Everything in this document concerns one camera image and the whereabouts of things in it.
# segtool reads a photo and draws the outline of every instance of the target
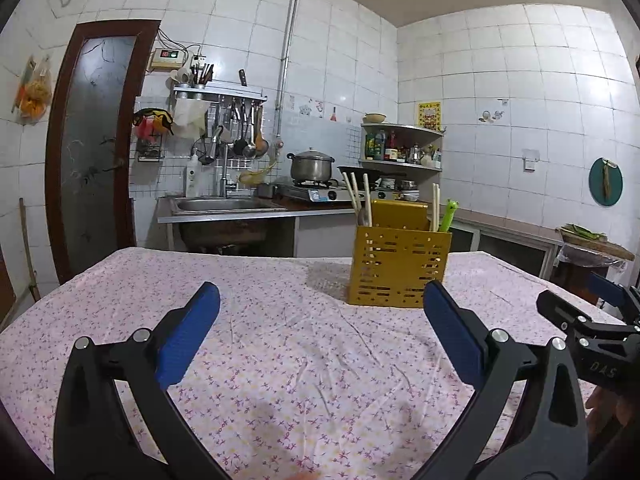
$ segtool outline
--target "yellow poster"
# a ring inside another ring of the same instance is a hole
[[[442,129],[440,101],[418,104],[417,124],[423,128],[439,132]]]

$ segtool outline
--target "brown door frame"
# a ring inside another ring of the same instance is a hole
[[[62,219],[60,156],[66,117],[66,100],[78,56],[87,40],[112,38],[114,36],[136,37],[122,89],[114,146],[114,165],[117,160],[124,160],[126,163],[113,172],[113,209],[116,213],[116,241],[119,249],[131,247],[135,245],[132,208],[129,200],[131,114],[135,106],[136,97],[140,95],[142,90],[146,63],[158,34],[159,26],[160,21],[158,20],[105,20],[102,22],[79,23],[76,25],[66,48],[51,103],[44,166],[44,190],[49,240],[60,284],[68,282],[73,277],[66,249],[65,228]]]

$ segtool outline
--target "tablecloth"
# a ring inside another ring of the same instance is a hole
[[[204,281],[218,319],[169,393],[235,479],[408,479],[470,399],[421,309],[344,303],[348,258],[248,258],[118,251],[40,300],[0,334],[0,398],[51,468],[56,401],[76,338],[97,344],[153,328]],[[536,313],[550,288],[596,321],[585,301],[485,253],[449,255],[444,285],[488,328],[545,344],[562,333]],[[118,384],[145,452],[159,456],[125,383]],[[485,455],[520,397],[515,388]]]

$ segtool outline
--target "clear plastic bag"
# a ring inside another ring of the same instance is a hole
[[[51,97],[51,70],[47,55],[36,65],[31,78],[24,86],[20,100],[22,118],[37,121],[47,110],[47,106],[51,103]]]

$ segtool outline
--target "green oval board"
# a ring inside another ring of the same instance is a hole
[[[609,190],[605,191],[606,181],[604,179],[605,162],[603,158],[596,160],[589,172],[589,190],[591,196],[600,205],[611,206],[620,200],[622,195],[622,172],[620,168],[608,167]]]

